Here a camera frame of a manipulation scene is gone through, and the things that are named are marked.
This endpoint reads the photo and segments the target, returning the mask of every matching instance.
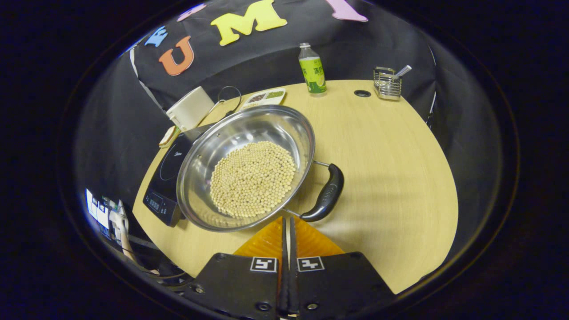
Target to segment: pot handle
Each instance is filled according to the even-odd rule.
[[[307,222],[318,221],[326,217],[332,209],[334,209],[334,206],[336,205],[336,202],[338,202],[338,198],[342,193],[342,189],[344,188],[344,174],[340,168],[333,163],[327,164],[319,161],[314,161],[314,163],[328,167],[328,171],[330,172],[330,178],[320,191],[314,207],[301,215],[292,210],[286,208],[283,209],[290,214],[299,216],[302,220]]]

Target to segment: utensil holder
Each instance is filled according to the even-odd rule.
[[[395,79],[395,70],[391,68],[375,67],[373,86],[379,98],[393,101],[401,98],[401,77]]]

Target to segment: pile of soybeans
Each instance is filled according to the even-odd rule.
[[[271,212],[291,190],[295,170],[283,147],[269,141],[245,145],[216,164],[211,180],[213,203],[234,218]]]

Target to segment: orange letter u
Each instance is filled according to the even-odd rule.
[[[178,41],[176,47],[182,49],[182,53],[184,54],[184,61],[182,61],[182,63],[177,64],[176,61],[174,61],[174,57],[172,57],[174,49],[164,52],[160,59],[158,59],[158,61],[162,62],[166,72],[171,76],[177,76],[184,72],[193,62],[193,50],[192,46],[189,45],[189,36]]]

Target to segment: plastic bottle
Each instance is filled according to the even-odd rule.
[[[300,55],[298,56],[306,87],[312,97],[323,97],[326,95],[326,80],[320,56],[310,48],[309,43],[300,44]]]

